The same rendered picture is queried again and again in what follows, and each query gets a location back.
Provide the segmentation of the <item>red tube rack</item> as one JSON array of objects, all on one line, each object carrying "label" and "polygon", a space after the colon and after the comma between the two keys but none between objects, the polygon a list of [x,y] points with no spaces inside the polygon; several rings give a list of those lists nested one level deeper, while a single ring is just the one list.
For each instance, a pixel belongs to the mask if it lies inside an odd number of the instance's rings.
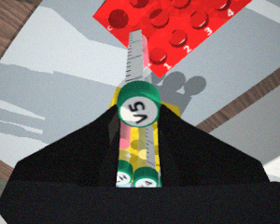
[{"label": "red tube rack", "polygon": [[142,29],[150,70],[162,77],[251,1],[105,0],[93,17],[126,48],[129,33]]}]

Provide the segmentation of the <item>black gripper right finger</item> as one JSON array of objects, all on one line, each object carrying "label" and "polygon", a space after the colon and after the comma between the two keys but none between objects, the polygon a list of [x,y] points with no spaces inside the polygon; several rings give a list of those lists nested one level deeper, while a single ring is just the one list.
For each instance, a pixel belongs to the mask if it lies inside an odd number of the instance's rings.
[{"label": "black gripper right finger", "polygon": [[271,182],[260,161],[187,123],[164,104],[157,125],[162,187]]}]

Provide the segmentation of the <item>grey flat mat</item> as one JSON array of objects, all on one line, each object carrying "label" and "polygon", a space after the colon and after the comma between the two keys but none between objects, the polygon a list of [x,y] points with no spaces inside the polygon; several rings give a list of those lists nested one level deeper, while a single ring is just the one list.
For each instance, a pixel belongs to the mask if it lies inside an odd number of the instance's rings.
[{"label": "grey flat mat", "polygon": [[[43,0],[0,60],[0,160],[17,161],[99,118],[125,85],[128,49],[94,13]],[[253,0],[162,77],[161,101],[196,126],[280,67],[280,0]]]}]

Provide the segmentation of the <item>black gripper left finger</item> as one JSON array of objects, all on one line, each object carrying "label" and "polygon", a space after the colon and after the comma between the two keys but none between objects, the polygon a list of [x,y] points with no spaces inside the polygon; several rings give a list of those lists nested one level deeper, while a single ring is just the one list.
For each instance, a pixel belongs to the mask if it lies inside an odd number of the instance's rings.
[{"label": "black gripper left finger", "polygon": [[18,161],[8,182],[27,180],[115,187],[119,142],[119,108],[112,105],[93,122]]}]

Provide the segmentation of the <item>yellow rack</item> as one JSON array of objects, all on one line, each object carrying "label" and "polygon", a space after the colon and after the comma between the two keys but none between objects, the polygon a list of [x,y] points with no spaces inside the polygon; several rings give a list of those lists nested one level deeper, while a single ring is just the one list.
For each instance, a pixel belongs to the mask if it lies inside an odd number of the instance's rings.
[{"label": "yellow rack", "polygon": [[[114,96],[112,98],[109,108],[112,105],[117,104],[118,94],[119,94],[120,89],[121,89],[120,87],[116,88],[116,91],[114,93]],[[170,105],[170,104],[167,104],[162,101],[161,101],[161,103],[166,105],[169,109],[171,109],[174,113],[176,113],[181,118],[178,106]],[[156,170],[159,171],[160,170],[160,160],[159,160],[159,151],[158,151],[157,121],[155,123],[153,123],[151,126],[153,127],[153,131],[154,131],[155,165],[156,165]],[[131,129],[131,146],[130,146],[132,158],[130,158],[130,164],[133,166],[133,171],[135,171],[137,169],[137,138],[138,138],[138,128],[132,128]]]}]

